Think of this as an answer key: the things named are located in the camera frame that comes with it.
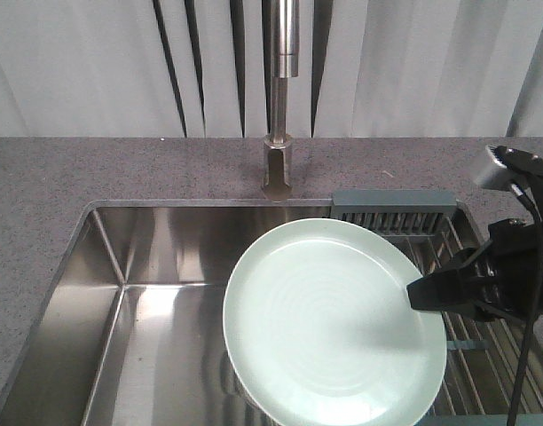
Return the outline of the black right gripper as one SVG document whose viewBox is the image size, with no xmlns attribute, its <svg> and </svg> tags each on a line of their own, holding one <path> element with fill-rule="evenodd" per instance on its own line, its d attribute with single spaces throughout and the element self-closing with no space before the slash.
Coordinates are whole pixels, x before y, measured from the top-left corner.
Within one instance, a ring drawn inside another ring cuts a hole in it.
<svg viewBox="0 0 543 426">
<path fill-rule="evenodd" d="M 537 226 L 505 219 L 488 226 L 489 245 L 484 254 L 492 268 L 500 300 L 497 307 L 527 320 L 538 278 Z M 478 313 L 476 301 L 484 276 L 471 261 L 475 248 L 465 248 L 432 273 L 406 286 L 411 307 L 424 312 Z M 543 315 L 543 284 L 538 314 Z"/>
</svg>

